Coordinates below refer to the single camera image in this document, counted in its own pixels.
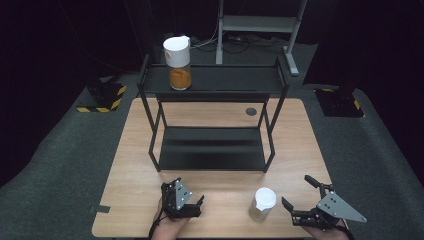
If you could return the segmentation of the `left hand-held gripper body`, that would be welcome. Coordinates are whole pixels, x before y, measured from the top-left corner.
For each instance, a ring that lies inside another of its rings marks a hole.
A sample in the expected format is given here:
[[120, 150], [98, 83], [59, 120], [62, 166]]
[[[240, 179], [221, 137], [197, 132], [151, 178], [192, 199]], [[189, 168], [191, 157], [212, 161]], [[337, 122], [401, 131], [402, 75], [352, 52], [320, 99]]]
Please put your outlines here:
[[182, 182], [175, 188], [170, 183], [163, 183], [161, 186], [162, 210], [166, 215], [171, 219], [199, 217], [201, 206], [196, 205], [197, 202], [188, 203], [193, 193]]

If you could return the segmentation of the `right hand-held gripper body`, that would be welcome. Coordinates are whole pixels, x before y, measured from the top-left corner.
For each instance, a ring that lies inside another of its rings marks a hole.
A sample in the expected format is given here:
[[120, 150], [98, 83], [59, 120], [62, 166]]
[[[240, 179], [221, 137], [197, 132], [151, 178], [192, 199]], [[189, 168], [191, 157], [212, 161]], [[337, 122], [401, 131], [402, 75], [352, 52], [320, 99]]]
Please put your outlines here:
[[318, 188], [321, 200], [309, 211], [291, 209], [292, 223], [295, 226], [307, 226], [317, 229], [335, 228], [342, 220], [366, 223], [367, 218], [343, 200], [331, 185], [314, 185]]

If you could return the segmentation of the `glass jar with pale contents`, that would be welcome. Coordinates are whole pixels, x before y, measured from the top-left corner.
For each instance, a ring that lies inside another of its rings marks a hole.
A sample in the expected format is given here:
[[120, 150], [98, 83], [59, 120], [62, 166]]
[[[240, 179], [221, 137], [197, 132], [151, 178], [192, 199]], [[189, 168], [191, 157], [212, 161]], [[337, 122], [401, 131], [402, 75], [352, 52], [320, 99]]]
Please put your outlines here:
[[266, 187], [259, 188], [252, 199], [249, 207], [249, 215], [255, 221], [264, 221], [268, 214], [276, 205], [277, 197], [275, 192]]

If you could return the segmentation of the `black metal two-tier rack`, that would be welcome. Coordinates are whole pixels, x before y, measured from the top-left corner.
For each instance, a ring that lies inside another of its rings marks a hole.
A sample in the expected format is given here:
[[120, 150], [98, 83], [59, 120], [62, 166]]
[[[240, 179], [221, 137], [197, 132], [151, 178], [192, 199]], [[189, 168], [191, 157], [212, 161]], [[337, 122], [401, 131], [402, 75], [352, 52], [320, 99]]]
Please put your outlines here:
[[[155, 168], [266, 172], [289, 89], [284, 60], [194, 64], [191, 74], [192, 85], [177, 91], [166, 65], [143, 62], [138, 89], [152, 131], [148, 154]], [[249, 107], [256, 116], [246, 114]]]

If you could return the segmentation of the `glass jar with orange powder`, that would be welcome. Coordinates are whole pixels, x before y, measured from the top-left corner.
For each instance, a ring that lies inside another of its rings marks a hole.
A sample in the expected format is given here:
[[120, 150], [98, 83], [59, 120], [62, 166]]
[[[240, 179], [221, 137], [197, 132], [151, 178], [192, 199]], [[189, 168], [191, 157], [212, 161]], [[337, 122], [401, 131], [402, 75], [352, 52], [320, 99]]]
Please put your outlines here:
[[164, 56], [169, 68], [170, 86], [177, 91], [188, 89], [192, 84], [190, 72], [190, 38], [171, 37], [163, 42]]

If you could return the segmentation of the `person's right hand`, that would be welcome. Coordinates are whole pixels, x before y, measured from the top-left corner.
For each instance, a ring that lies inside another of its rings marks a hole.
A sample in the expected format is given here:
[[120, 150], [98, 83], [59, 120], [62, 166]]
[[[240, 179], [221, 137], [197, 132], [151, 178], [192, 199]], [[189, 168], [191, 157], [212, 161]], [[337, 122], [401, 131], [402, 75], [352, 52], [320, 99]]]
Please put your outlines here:
[[308, 226], [303, 226], [302, 229], [316, 240], [349, 240], [345, 233], [336, 229], [321, 230]]

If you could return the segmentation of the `person's left hand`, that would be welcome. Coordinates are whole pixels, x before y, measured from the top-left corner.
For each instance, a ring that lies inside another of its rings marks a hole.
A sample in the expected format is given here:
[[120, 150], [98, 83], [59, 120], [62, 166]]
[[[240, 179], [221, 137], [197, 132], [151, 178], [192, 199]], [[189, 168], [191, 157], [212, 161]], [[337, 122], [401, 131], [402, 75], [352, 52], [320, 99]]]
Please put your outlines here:
[[170, 219], [162, 211], [162, 200], [159, 200], [153, 223], [149, 230], [150, 240], [176, 240], [190, 218]]

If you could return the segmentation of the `dark floor tape piece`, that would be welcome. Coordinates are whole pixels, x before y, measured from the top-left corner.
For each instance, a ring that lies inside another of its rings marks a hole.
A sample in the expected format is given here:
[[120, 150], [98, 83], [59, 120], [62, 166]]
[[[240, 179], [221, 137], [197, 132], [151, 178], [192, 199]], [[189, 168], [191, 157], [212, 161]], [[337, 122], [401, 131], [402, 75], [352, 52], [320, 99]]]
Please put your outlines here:
[[109, 206], [99, 205], [99, 204], [92, 204], [89, 208], [89, 212], [94, 213], [108, 213], [110, 211]]

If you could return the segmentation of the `grey metal stand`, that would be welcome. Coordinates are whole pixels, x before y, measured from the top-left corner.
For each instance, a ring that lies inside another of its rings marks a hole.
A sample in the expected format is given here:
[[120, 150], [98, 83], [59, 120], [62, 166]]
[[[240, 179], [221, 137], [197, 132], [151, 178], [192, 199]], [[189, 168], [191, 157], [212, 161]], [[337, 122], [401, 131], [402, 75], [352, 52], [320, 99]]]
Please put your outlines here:
[[300, 0], [297, 15], [294, 17], [225, 15], [224, 1], [225, 0], [219, 0], [218, 38], [215, 63], [223, 63], [223, 35], [225, 31], [289, 33], [290, 39], [288, 44], [283, 47], [283, 54], [286, 58], [291, 75], [298, 76], [299, 70], [295, 63], [292, 50], [308, 0]]

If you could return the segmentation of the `black base plate striped tape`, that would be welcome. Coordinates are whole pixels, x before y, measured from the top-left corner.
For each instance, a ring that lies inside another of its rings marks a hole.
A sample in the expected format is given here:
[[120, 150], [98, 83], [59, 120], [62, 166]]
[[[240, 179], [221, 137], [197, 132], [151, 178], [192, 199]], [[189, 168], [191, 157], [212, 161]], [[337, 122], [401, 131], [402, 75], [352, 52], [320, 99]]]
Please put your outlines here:
[[100, 83], [89, 86], [88, 92], [93, 98], [93, 105], [77, 105], [76, 110], [82, 113], [115, 111], [121, 103], [126, 86], [120, 83]]
[[353, 96], [353, 89], [339, 87], [337, 89], [316, 89], [323, 114], [327, 117], [361, 118], [364, 112]]

